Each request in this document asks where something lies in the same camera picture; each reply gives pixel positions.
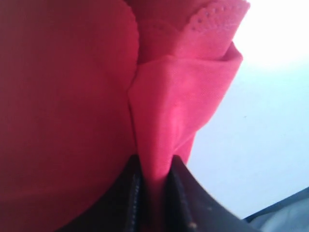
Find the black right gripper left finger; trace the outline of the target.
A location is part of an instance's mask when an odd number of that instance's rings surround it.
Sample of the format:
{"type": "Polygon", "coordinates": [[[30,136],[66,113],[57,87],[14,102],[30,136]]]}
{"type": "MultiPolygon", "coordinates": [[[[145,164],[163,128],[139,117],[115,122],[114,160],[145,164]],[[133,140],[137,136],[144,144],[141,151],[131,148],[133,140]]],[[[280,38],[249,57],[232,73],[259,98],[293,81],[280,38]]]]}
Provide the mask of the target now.
{"type": "Polygon", "coordinates": [[[58,232],[138,232],[143,179],[133,155],[116,181],[90,208],[58,232]]]}

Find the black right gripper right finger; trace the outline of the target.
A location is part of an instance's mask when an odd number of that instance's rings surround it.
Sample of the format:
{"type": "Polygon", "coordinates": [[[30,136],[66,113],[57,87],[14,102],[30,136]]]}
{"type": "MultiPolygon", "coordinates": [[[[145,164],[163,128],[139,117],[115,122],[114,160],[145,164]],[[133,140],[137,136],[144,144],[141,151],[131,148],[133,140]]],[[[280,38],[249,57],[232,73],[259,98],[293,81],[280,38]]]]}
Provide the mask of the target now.
{"type": "Polygon", "coordinates": [[[196,181],[179,156],[172,159],[165,185],[168,232],[256,232],[221,206],[196,181]]]}

